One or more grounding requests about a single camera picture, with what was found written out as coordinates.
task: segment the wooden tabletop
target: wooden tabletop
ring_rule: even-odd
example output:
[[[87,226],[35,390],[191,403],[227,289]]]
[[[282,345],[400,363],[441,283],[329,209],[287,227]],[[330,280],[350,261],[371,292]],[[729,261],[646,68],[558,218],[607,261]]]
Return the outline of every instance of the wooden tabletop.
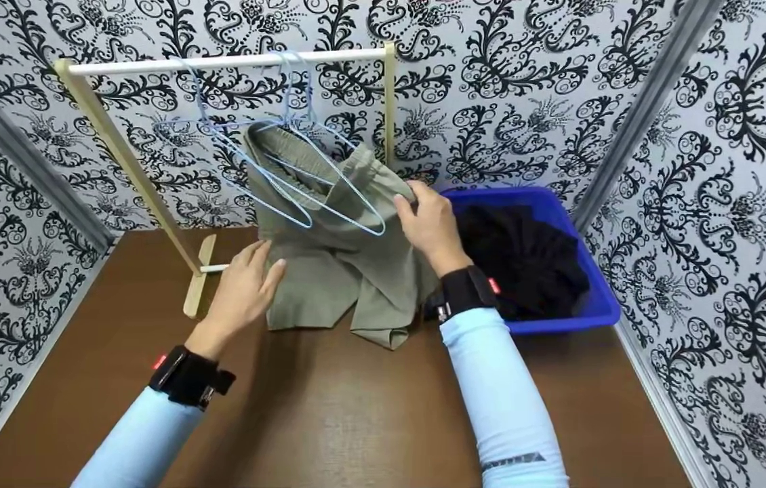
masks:
[[[201,242],[207,232],[190,232]],[[216,260],[254,239],[220,231]],[[129,232],[0,435],[0,487],[67,486],[184,341],[190,272],[163,232]],[[216,396],[163,486],[479,486],[470,423],[439,331],[391,352],[349,332],[244,331]],[[522,337],[574,487],[686,487],[687,479],[610,328]]]

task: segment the blue basket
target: blue basket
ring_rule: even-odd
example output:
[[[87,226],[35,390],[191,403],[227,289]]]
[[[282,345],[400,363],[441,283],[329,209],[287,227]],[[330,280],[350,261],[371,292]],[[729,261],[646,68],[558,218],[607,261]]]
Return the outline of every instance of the blue basket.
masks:
[[[456,213],[472,206],[483,205],[492,207],[508,207],[523,205],[533,208],[534,218],[543,220],[555,228],[577,238],[578,262],[588,275],[590,290],[582,300],[578,315],[571,319],[549,319],[548,321],[506,322],[513,334],[529,333],[560,333],[561,331],[576,331],[591,327],[613,325],[621,316],[621,306],[609,289],[609,284],[603,278],[597,263],[588,253],[588,248],[582,242],[570,222],[567,211],[563,208],[556,195],[541,186],[525,186],[525,188],[483,188],[446,192],[445,197],[452,202]]]

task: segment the olive green trousers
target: olive green trousers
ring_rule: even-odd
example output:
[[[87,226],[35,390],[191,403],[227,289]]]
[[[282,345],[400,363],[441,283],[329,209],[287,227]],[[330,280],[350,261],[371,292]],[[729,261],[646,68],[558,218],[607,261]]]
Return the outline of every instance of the olive green trousers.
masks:
[[[280,127],[262,127],[252,125],[245,133],[245,147],[257,164],[367,228],[381,229],[377,216],[308,142]],[[270,155],[333,184],[285,167]],[[300,228],[256,205],[260,238],[272,241],[269,264],[287,260],[287,274],[268,311],[268,328],[333,327],[355,304],[351,330],[356,336],[389,349],[404,343],[417,305],[438,283],[426,259],[405,238],[392,203],[396,194],[415,200],[410,186],[377,161],[365,145],[336,163],[385,220],[386,232],[375,236],[300,192],[275,188],[259,171],[246,166],[249,188],[256,197],[304,222],[306,217],[284,198],[286,192],[314,222],[311,228]]]

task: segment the white rod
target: white rod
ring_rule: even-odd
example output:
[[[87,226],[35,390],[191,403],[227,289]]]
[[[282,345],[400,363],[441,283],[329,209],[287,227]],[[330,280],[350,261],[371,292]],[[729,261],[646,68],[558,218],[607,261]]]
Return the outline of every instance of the white rod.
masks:
[[[200,266],[199,272],[205,272],[206,274],[209,274],[209,272],[222,272],[228,267],[228,264],[209,264],[207,266]]]
[[[383,59],[386,49],[343,49],[337,52],[299,52],[299,58],[308,62],[367,61]],[[287,59],[294,56],[287,54]],[[148,61],[98,62],[97,64],[74,64],[70,74],[89,77],[90,75],[130,75],[134,73],[157,73],[161,71],[181,71],[188,66],[194,69],[237,68],[243,66],[277,66],[283,58],[277,54],[255,54],[248,56],[215,56],[215,58],[153,59]]]

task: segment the light blue sleeve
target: light blue sleeve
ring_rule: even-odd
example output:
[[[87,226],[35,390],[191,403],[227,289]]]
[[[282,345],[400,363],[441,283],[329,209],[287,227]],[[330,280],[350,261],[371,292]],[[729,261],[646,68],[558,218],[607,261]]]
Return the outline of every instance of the light blue sleeve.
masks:
[[[154,488],[203,417],[146,387],[76,476],[71,488]]]
[[[440,331],[477,438],[483,488],[566,488],[555,430],[500,313],[461,312]]]

